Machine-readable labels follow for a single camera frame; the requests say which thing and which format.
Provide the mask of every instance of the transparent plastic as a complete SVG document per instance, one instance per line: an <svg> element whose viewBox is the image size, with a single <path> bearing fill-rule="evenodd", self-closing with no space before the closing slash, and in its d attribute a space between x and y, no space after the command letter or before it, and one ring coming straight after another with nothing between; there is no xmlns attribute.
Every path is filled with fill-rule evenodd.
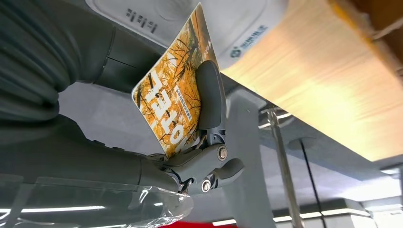
<svg viewBox="0 0 403 228"><path fill-rule="evenodd" d="M156 228L193 208L191 197L158 187L82 180L0 178L0 195L0 228Z"/></svg>

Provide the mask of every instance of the book cover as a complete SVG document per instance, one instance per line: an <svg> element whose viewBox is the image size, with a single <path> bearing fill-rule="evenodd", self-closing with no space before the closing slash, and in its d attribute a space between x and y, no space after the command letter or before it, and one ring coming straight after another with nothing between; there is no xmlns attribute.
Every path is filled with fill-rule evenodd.
<svg viewBox="0 0 403 228"><path fill-rule="evenodd" d="M199 3L173 43L132 91L134 103L168 157L189 148L198 138L201 101L196 69L205 60L217 64Z"/></svg>

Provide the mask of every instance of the red object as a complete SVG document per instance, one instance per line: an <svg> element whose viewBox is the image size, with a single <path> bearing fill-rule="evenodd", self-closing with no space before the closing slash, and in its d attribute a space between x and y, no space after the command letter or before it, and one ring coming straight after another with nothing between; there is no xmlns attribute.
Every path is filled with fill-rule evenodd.
<svg viewBox="0 0 403 228"><path fill-rule="evenodd" d="M190 223L190 222L175 222L172 225L164 228L236 228L236 226L226 225L215 227L211 223Z"/></svg>

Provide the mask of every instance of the metal bolt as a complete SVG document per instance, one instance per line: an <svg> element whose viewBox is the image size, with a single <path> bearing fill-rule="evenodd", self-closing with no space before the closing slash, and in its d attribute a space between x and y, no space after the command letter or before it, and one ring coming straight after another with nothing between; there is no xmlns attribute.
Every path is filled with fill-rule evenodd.
<svg viewBox="0 0 403 228"><path fill-rule="evenodd" d="M227 156L228 156L227 148L225 148L224 146L220 147L217 151L218 160L223 161L227 158Z"/></svg>
<svg viewBox="0 0 403 228"><path fill-rule="evenodd" d="M201 190L202 192L206 193L210 190L211 188L211 182L209 179L205 179L203 180L203 182L201 183Z"/></svg>

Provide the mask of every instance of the fluorescent light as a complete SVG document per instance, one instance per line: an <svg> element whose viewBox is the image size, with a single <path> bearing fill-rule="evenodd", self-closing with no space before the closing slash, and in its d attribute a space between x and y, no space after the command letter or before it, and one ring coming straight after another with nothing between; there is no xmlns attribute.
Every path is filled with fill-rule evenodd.
<svg viewBox="0 0 403 228"><path fill-rule="evenodd" d="M396 209L396 208L403 208L403 205L402 204L391 204L391 205L367 207L365 209L366 210L389 210L389 209Z"/></svg>
<svg viewBox="0 0 403 228"><path fill-rule="evenodd" d="M278 116L277 116L277 119L287 118L287 117L289 117L289 116L291 116L291 113L285 113L285 114L283 114L283 115L278 115Z"/></svg>
<svg viewBox="0 0 403 228"><path fill-rule="evenodd" d="M91 227L91 228L112 228L112 227L125 227L127 224L120 224L120 225L111 225L111 226L104 226L104 227Z"/></svg>
<svg viewBox="0 0 403 228"><path fill-rule="evenodd" d="M315 218L315 217L320 217L322 214L320 212L312 212L312 213L305 213L305 214L300 214L300 217L303 219L307 218Z"/></svg>
<svg viewBox="0 0 403 228"><path fill-rule="evenodd" d="M346 213L370 216L370 214L366 211L350 209L350 208L322 211L322 214L325 216L326 215L339 215L339 214L346 214Z"/></svg>
<svg viewBox="0 0 403 228"><path fill-rule="evenodd" d="M270 126L270 125L271 125L270 123L265 123L264 125L258 126L258 128L259 128L259 129L262 129L262 128L268 127L268 126Z"/></svg>
<svg viewBox="0 0 403 228"><path fill-rule="evenodd" d="M283 216L283 217L273 218L273 220L275 222L284 222L284 221L291 221L292 218L291 218L291 216Z"/></svg>
<svg viewBox="0 0 403 228"><path fill-rule="evenodd" d="M6 212L4 215L0 216L0 220L4 219L10 214L10 212Z"/></svg>
<svg viewBox="0 0 403 228"><path fill-rule="evenodd" d="M366 211L344 208L344 209L336 209L336 210L325 210L322 213L312 212L312 213L300 214L300 217L303 219L308 219L308 218L320 217L320 216L322 216L322 214L324 216L327 216L327 215L339 215L339 214L347 214L347 213L370 216L370 214ZM285 221L291 221L292 218L291 218L291 216L282 216L282 217L273 218L273 220L275 222L285 222ZM228 225L228 224L233 224L233 223L236 223L236 221L234 219L230 219L230 220L213 222L213 225L214 226L223 226L223 225Z"/></svg>
<svg viewBox="0 0 403 228"><path fill-rule="evenodd" d="M398 174L399 169L398 168L385 169L385 170L381 170L381 172L383 172L384 174L393 175L393 174Z"/></svg>
<svg viewBox="0 0 403 228"><path fill-rule="evenodd" d="M285 113L285 114L278 115L278 116L277 116L277 119L283 119L283 118L287 118L287 117L289 117L289 116L292 116L291 113ZM270 121L268 120L268 123L265 123L265 124L263 124L263 125L260 125L260 126L258 126L258 128L259 128L259 129L262 129L262 128L268 127L268 126L270 126L270 125L271 125L271 124L270 124Z"/></svg>
<svg viewBox="0 0 403 228"><path fill-rule="evenodd" d="M70 208L25 208L21 213L36 213L36 212L59 212L59 211L76 211L76 210L96 210L105 209L103 206L86 206L86 207L70 207ZM10 209L0 209L0 213L9 213Z"/></svg>
<svg viewBox="0 0 403 228"><path fill-rule="evenodd" d="M234 223L237 223L237 221L235 221L235 219L229 219L229 220L213 222L213 226L217 227L217 226L224 226L224 225L234 224Z"/></svg>

